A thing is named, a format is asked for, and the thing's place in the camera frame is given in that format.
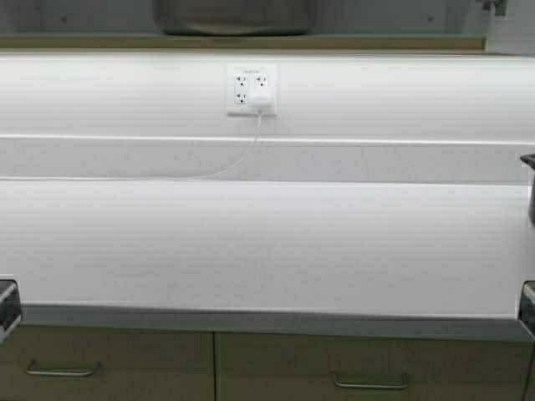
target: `white wall outlet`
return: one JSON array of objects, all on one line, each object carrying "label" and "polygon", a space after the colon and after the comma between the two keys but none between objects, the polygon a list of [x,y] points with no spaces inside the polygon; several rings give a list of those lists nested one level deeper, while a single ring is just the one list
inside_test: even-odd
[{"label": "white wall outlet", "polygon": [[257,102],[250,99],[269,99],[263,105],[264,115],[277,114],[277,66],[228,66],[227,112],[230,115],[258,114]]}]

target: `cabinet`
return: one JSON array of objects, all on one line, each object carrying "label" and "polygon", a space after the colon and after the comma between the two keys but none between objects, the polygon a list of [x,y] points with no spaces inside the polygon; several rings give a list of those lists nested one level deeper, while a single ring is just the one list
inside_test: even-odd
[{"label": "cabinet", "polygon": [[0,399],[213,401],[211,343],[210,333],[20,327],[0,347]]},{"label": "cabinet", "polygon": [[[222,401],[521,401],[531,356],[527,343],[244,334],[219,335],[217,349]],[[407,389],[340,386],[399,388],[403,374]]]}]

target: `appliance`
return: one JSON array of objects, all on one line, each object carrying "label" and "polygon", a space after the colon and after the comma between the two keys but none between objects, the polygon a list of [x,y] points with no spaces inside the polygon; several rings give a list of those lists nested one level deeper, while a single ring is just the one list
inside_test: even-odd
[{"label": "appliance", "polygon": [[[535,170],[535,155],[524,155],[520,158],[520,160]],[[529,205],[529,218],[531,219],[532,223],[535,224],[535,181],[533,182],[532,186],[532,198]]]},{"label": "appliance", "polygon": [[156,24],[173,35],[297,35],[312,24],[311,0],[153,0]]},{"label": "appliance", "polygon": [[0,280],[0,344],[21,322],[22,315],[17,283]]}]

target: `metal handle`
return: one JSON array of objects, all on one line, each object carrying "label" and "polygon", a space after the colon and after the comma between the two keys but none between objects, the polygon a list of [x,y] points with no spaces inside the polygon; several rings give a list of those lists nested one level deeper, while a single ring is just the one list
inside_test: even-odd
[{"label": "metal handle", "polygon": [[338,388],[345,388],[351,390],[383,390],[383,391],[403,391],[409,388],[409,375],[403,373],[401,375],[400,384],[362,384],[362,383],[344,383],[340,382],[338,374],[332,372],[333,383]]},{"label": "metal handle", "polygon": [[39,368],[37,361],[33,360],[30,362],[28,369],[26,369],[26,374],[29,376],[38,376],[46,378],[90,378],[98,370],[102,368],[102,364],[97,362],[90,369],[61,369],[61,368]]}]

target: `white wall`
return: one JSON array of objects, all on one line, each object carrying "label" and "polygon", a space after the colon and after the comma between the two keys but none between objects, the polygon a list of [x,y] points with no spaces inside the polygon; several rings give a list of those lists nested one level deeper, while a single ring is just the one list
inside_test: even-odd
[{"label": "white wall", "polygon": [[0,58],[0,175],[178,176],[239,158],[227,65],[275,63],[279,116],[229,177],[526,183],[535,60],[41,53]]}]

